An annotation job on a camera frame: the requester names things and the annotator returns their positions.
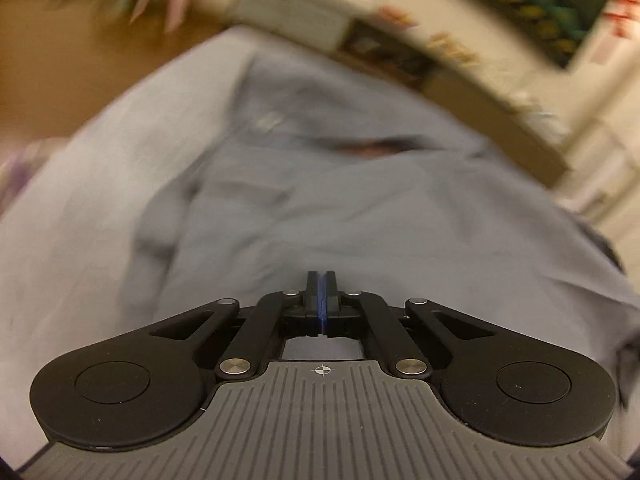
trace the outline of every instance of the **metal pin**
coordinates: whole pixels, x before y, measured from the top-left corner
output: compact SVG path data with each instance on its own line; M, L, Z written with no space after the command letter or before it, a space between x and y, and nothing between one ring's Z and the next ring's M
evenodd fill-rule
M402 359L396 363L396 370L405 375L419 375L427 371L427 365L420 359Z
M225 359L220 363L220 370L225 374L238 375L244 374L251 368L251 363L246 359L232 357L231 359Z

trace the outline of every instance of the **beige wall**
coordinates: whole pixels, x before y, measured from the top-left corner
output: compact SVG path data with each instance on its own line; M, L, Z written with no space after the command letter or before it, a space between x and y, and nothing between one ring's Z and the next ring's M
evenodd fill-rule
M229 1L198 0L202 6L216 10L224 9ZM383 3L402 7L420 21L420 26L412 31L418 38L426 40L434 32L448 30L485 60L492 64L500 62L515 76L535 71L536 79L530 91L570 124L580 123L609 91L610 83L635 52L634 42L622 41L605 66L591 63L596 44L608 32L606 25L599 26L570 69L563 71L530 46L506 20L476 0L351 1L364 9Z

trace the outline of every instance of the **brown floor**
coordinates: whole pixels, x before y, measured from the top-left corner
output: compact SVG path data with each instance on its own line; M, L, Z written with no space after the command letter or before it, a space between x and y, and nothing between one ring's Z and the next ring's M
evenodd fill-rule
M192 13L162 33L156 6L133 26L95 0L0 0L0 155L67 137L159 66L221 30Z

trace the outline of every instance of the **gray garment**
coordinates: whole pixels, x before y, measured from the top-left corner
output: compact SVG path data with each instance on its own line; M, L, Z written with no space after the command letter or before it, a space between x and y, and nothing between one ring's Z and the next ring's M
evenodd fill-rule
M331 149L371 139L420 150L364 160ZM607 366L640 327L624 276L484 137L332 62L261 55L223 140L148 206L126 317L228 296L255 304L304 288L308 270L392 305L430 298Z

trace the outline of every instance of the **ribbed surface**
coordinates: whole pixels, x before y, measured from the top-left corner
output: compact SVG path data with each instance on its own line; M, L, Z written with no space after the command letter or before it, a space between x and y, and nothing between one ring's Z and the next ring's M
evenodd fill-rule
M376 362L272 363L222 386L189 428L122 453L55 444L23 473L47 480L618 480L595 438L555 448L496 442L456 421L429 386Z

